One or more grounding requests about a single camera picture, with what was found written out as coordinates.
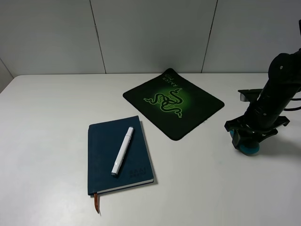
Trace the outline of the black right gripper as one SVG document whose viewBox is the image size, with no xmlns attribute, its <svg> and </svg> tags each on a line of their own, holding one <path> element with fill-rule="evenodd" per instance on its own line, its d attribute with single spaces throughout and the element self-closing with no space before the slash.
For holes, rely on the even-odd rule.
<svg viewBox="0 0 301 226">
<path fill-rule="evenodd" d="M 289 120 L 280 114 L 290 102 L 289 94 L 260 94 L 250 103 L 244 115 L 225 123 L 225 129 L 231 131 L 232 144 L 240 149 L 248 141 L 260 143 L 275 136 L 280 126 L 287 126 Z"/>
</svg>

